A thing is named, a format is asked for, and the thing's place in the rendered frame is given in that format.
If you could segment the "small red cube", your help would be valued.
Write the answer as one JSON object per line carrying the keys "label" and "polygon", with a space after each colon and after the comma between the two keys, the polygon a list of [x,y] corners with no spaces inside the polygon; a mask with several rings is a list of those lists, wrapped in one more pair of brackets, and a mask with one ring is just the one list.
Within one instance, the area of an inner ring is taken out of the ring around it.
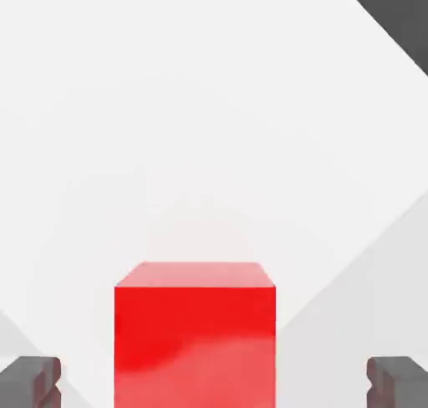
{"label": "small red cube", "polygon": [[114,313],[114,408],[276,408],[276,288],[260,264],[141,263]]}

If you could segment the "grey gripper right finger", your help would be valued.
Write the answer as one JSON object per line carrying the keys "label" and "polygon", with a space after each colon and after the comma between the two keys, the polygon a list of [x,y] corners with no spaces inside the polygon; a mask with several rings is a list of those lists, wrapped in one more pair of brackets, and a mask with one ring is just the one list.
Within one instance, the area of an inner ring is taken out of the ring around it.
{"label": "grey gripper right finger", "polygon": [[366,374],[367,408],[428,408],[428,371],[411,357],[370,357]]}

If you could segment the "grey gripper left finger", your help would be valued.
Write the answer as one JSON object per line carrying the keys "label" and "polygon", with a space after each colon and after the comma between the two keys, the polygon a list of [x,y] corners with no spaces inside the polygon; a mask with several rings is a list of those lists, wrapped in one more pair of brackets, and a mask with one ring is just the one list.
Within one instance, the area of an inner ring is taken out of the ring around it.
{"label": "grey gripper left finger", "polygon": [[57,357],[20,356],[0,372],[0,408],[61,408]]}

